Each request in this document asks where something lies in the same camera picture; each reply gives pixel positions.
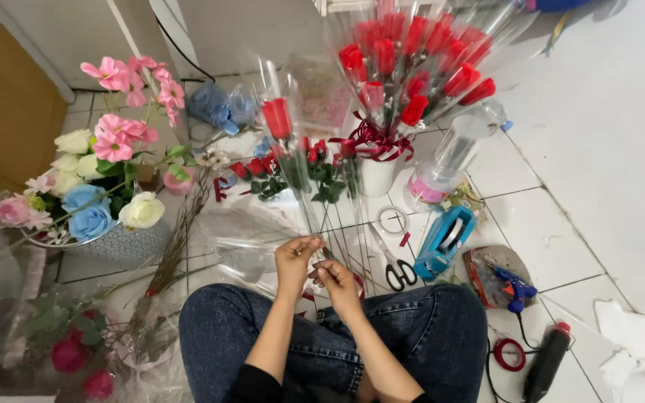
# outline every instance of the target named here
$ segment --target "glue gun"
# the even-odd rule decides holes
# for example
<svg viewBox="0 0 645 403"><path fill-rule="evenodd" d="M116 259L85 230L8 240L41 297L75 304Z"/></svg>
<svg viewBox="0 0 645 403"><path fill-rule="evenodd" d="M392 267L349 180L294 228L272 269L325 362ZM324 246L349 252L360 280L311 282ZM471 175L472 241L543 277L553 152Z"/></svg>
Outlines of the glue gun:
<svg viewBox="0 0 645 403"><path fill-rule="evenodd" d="M537 295L537 289L528 285L517 275L508 272L500 267L495 268L495 275L498 279L508 282L514 289L514 298L509 303L507 309L513 313L521 313L524 310L524 298L532 298Z"/></svg>

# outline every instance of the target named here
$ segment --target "magenta rose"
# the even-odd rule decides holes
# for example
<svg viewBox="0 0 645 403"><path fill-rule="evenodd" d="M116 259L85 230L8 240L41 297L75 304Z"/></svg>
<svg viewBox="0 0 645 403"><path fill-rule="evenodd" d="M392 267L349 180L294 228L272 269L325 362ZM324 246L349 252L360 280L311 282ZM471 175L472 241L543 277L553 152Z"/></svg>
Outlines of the magenta rose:
<svg viewBox="0 0 645 403"><path fill-rule="evenodd" d="M57 371L70 374L85 365L89 358L84 346L76 341L63 340L52 350L52 362Z"/></svg>
<svg viewBox="0 0 645 403"><path fill-rule="evenodd" d="M92 399L107 399L113 393L113 377L105 369L98 371L86 380L84 392Z"/></svg>
<svg viewBox="0 0 645 403"><path fill-rule="evenodd" d="M9 227L23 227L29 222L29 202L21 194L0 201L0 221Z"/></svg>

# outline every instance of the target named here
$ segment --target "blue tape dispenser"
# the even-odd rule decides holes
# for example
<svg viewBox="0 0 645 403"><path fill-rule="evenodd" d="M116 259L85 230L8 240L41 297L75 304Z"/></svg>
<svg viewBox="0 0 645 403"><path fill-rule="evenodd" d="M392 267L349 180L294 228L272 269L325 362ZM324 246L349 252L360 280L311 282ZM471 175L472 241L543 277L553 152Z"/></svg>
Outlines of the blue tape dispenser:
<svg viewBox="0 0 645 403"><path fill-rule="evenodd" d="M447 270L475 225L477 217L464 206L455 206L437 217L414 261L417 275L425 281L432 281Z"/></svg>

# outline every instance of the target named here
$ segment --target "scissors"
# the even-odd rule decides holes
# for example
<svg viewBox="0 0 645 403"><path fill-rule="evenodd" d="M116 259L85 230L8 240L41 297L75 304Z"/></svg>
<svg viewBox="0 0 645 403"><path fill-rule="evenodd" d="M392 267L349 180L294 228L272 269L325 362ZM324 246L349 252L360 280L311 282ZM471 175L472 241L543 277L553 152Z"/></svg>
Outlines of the scissors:
<svg viewBox="0 0 645 403"><path fill-rule="evenodd" d="M380 233L377 232L377 229L373 227L372 224L369 224L370 231L375 237L375 241L382 248L382 252L387 257L387 267L385 269L385 278L390 287L395 291L402 291L405 289L405 282L408 285L413 285L417 282L417 273L414 271L412 266L404 260L398 259L390 253L387 245L382 241Z"/></svg>

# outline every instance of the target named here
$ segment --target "jeans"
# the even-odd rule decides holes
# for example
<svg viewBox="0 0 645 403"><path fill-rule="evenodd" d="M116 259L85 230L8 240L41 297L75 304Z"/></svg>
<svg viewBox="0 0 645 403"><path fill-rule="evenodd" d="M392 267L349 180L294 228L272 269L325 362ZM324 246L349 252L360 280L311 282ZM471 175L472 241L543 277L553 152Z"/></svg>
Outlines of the jeans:
<svg viewBox="0 0 645 403"><path fill-rule="evenodd" d="M362 300L365 315L390 351L435 402L474 403L487 352L487 316L458 285ZM213 284L196 290L181 311L179 332L196 402L220 402L236 380L272 302L244 288ZM285 364L285 402L315 402L318 385L355 394L363 362L350 331L332 307L318 323L293 319Z"/></svg>

